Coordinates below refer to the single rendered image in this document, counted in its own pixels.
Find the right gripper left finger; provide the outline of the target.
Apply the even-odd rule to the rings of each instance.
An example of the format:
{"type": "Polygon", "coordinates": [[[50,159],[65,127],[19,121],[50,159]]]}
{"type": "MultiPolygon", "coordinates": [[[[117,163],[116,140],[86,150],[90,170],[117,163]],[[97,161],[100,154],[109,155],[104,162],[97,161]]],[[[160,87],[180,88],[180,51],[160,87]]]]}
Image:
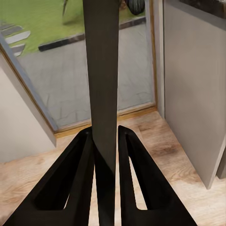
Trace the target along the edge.
{"type": "Polygon", "coordinates": [[[80,131],[3,226],[88,226],[92,126],[80,131]]]}

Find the poster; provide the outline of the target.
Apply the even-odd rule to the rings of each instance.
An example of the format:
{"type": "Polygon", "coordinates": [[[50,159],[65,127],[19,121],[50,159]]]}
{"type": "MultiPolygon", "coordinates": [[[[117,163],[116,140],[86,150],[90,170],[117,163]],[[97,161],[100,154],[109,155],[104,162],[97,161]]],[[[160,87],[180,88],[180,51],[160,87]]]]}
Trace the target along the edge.
{"type": "Polygon", "coordinates": [[[115,226],[120,0],[83,0],[99,226],[115,226]]]}

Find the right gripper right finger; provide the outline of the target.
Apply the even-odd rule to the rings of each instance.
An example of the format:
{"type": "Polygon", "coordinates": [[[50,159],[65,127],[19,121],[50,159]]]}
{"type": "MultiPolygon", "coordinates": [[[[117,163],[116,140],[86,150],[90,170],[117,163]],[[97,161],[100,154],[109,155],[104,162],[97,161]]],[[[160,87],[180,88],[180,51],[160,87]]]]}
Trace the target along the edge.
{"type": "Polygon", "coordinates": [[[118,127],[121,226],[197,226],[136,133],[118,127]],[[147,206],[137,208],[129,157],[147,206]]]}

